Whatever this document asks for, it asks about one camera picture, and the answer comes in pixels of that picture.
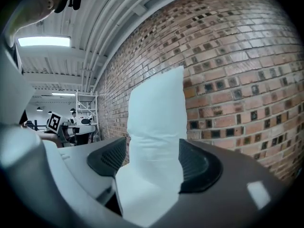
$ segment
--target white pipe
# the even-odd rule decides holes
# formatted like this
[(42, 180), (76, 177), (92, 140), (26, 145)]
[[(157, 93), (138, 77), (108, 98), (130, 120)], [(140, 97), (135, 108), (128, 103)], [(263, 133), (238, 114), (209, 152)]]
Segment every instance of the white pipe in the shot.
[(73, 35), (72, 35), (72, 38), (79, 38), (75, 42), (76, 49), (79, 49), (79, 46), (80, 46), (80, 41), (81, 41), (81, 36), (82, 36), (81, 32), (84, 30), (85, 22), (87, 21), (85, 18), (88, 18), (89, 11), (91, 11), (91, 9), (96, 1), (97, 0), (88, 0), (88, 2), (86, 2), (86, 0), (84, 0), (84, 2), (86, 2), (86, 3), (83, 5), (84, 11), (81, 13), (82, 17), (80, 20), (80, 24), (78, 24), (76, 30), (73, 30)]
[(132, 10), (140, 3), (142, 2), (143, 0), (137, 0), (125, 13), (124, 15), (119, 19), (119, 21), (117, 22), (117, 24), (112, 28), (112, 31), (111, 33), (108, 35), (108, 37), (106, 38), (106, 40), (104, 41), (103, 43), (103, 46), (101, 47), (98, 55), (97, 55), (97, 58), (95, 60), (95, 63), (94, 63), (94, 66), (93, 66), (93, 69), (92, 69), (92, 73), (91, 73), (91, 76), (90, 76), (90, 79), (89, 79), (89, 82), (86, 81), (86, 84), (85, 84), (85, 91), (89, 90), (89, 86), (90, 83), (91, 83), (91, 80), (92, 80), (92, 77), (93, 77), (93, 72), (95, 70), (95, 67), (97, 65), (97, 62), (99, 60), (99, 56), (103, 54), (104, 52), (104, 48), (108, 45), (109, 43), (109, 40), (110, 39), (113, 39), (113, 34), (116, 32), (116, 29), (124, 22), (124, 20), (127, 18), (127, 16), (130, 14), (130, 12), (132, 12)]
[(119, 49), (119, 47), (123, 44), (123, 42), (129, 37), (129, 35), (142, 23), (144, 22), (147, 18), (149, 18), (153, 13), (155, 13), (157, 10), (161, 9), (162, 7), (165, 7), (166, 5), (168, 5), (169, 3), (173, 2), (174, 0), (161, 0), (159, 1), (157, 4), (153, 5), (151, 8), (149, 8), (149, 10), (141, 17), (139, 17), (138, 20), (135, 21), (135, 23), (132, 25), (131, 28), (129, 28), (129, 30), (125, 33), (125, 35), (120, 39), (119, 43), (117, 43), (117, 46), (112, 50), (111, 54), (108, 55), (106, 62), (104, 63), (102, 69), (100, 70), (100, 73), (97, 77), (97, 80), (95, 82), (95, 85), (93, 87), (92, 92), (95, 91), (97, 84), (105, 70), (105, 68), (107, 67), (107, 65), (109, 64), (109, 62), (111, 61), (112, 57), (114, 56), (114, 54), (116, 53), (116, 51)]
[(56, 83), (59, 85), (60, 90), (62, 90), (62, 85), (61, 85), (61, 84), (59, 83), (59, 81), (57, 80), (56, 74), (54, 73), (54, 69), (53, 69), (53, 67), (52, 67), (52, 65), (51, 65), (50, 60), (49, 60), (47, 57), (45, 57), (45, 61), (46, 61), (46, 64), (47, 64), (47, 65), (49, 66), (49, 68), (51, 69), (51, 72), (52, 72), (52, 74), (53, 74), (53, 77), (54, 77)]
[[(107, 21), (107, 24), (105, 25), (99, 39), (98, 39), (98, 42), (96, 44), (96, 47), (95, 47), (95, 50), (93, 52), (93, 55), (92, 55), (92, 59), (91, 59), (91, 62), (90, 62), (90, 65), (89, 65), (89, 70), (90, 68), (92, 67), (92, 63), (94, 62), (95, 58), (96, 58), (96, 54), (97, 54), (97, 51), (98, 51), (98, 48), (100, 47), (100, 44), (102, 43), (105, 35), (107, 34), (108, 30), (110, 29), (110, 27), (112, 26), (113, 22), (115, 21), (115, 19), (119, 16), (119, 14), (122, 12), (122, 10), (126, 7), (126, 5), (131, 2), (132, 0), (124, 0), (122, 2), (122, 4), (118, 7), (118, 9), (115, 11), (115, 13), (111, 16), (111, 18)], [(85, 83), (85, 92), (87, 90), (87, 84), (88, 84), (88, 80), (89, 80), (89, 77), (86, 77), (86, 83)]]
[[(84, 60), (84, 64), (83, 64), (83, 69), (86, 69), (86, 63), (87, 63), (87, 59), (88, 59), (88, 55), (90, 53), (90, 49), (93, 43), (93, 39), (96, 37), (96, 33), (98, 32), (98, 29), (100, 27), (100, 25), (102, 24), (102, 22), (104, 21), (105, 16), (107, 15), (107, 13), (109, 12), (109, 10), (112, 8), (112, 6), (117, 2), (117, 0), (110, 0), (110, 2), (107, 4), (107, 6), (105, 7), (105, 9), (102, 11), (101, 16), (99, 17), (98, 21), (95, 23), (96, 26), (94, 26), (93, 28), (93, 33), (90, 36), (89, 39), (89, 43), (85, 49), (85, 60)], [(82, 70), (81, 73), (81, 91), (83, 91), (83, 84), (84, 84), (84, 70)]]

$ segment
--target fluorescent light panel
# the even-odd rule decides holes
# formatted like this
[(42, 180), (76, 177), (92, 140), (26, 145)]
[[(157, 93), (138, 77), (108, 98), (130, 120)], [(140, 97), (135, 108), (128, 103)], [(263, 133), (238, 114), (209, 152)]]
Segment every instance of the fluorescent light panel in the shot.
[(52, 95), (60, 95), (60, 96), (75, 96), (75, 94), (69, 94), (69, 93), (52, 93)]
[(69, 47), (70, 38), (68, 37), (50, 37), (50, 36), (37, 36), (25, 37), (18, 39), (20, 46), (61, 46)]

